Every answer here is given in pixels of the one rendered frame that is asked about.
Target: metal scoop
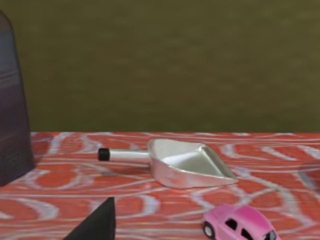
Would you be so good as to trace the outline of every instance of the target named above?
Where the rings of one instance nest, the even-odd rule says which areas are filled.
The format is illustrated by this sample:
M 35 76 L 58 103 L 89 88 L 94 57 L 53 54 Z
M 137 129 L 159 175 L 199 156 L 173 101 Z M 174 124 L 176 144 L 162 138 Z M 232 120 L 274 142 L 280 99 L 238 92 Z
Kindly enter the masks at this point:
M 174 189 L 216 187 L 239 181 L 203 143 L 156 138 L 148 142 L 147 150 L 100 148 L 98 159 L 148 164 L 156 181 Z

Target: red tablecloth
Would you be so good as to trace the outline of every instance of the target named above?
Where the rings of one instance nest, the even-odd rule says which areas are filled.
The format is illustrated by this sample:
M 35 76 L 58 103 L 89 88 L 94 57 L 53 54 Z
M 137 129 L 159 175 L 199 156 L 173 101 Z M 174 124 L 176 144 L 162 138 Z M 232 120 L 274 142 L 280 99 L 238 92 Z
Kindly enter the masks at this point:
M 143 149 L 158 137 L 208 144 L 240 183 L 173 190 L 144 165 L 97 161 L 99 147 Z M 223 203 L 257 208 L 283 240 L 320 239 L 320 134 L 43 132 L 32 139 L 37 168 L 0 188 L 1 240 L 60 240 L 110 196 L 117 240 L 205 239 L 202 214 Z

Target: car body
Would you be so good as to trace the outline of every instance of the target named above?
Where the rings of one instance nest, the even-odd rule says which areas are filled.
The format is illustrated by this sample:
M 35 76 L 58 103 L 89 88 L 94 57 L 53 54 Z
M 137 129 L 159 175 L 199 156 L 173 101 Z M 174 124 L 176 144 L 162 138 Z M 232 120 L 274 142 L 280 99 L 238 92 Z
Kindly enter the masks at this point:
M 269 220 L 247 205 L 217 206 L 203 215 L 202 227 L 215 240 L 281 240 Z

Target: black object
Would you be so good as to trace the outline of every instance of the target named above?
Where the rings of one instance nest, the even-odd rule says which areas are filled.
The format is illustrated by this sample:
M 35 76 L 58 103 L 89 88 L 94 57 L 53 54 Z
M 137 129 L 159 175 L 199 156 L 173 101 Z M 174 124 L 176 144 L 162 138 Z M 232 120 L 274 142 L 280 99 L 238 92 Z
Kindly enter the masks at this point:
M 35 167 L 13 28 L 0 11 L 0 186 Z
M 63 240 L 114 240 L 115 198 L 109 197 Z
M 98 150 L 98 160 L 99 161 L 109 161 L 110 160 L 110 150 L 109 150 L 109 148 L 99 148 L 99 150 Z

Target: black handle tip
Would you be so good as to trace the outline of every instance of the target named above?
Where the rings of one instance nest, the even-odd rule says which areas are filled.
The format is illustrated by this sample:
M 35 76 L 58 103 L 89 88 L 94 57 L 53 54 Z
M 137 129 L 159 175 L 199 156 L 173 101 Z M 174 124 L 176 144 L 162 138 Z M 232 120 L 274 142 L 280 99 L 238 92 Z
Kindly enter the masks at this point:
M 99 150 L 98 150 L 98 160 L 99 161 L 109 161 L 110 160 L 110 150 L 109 150 L 109 148 L 99 148 Z

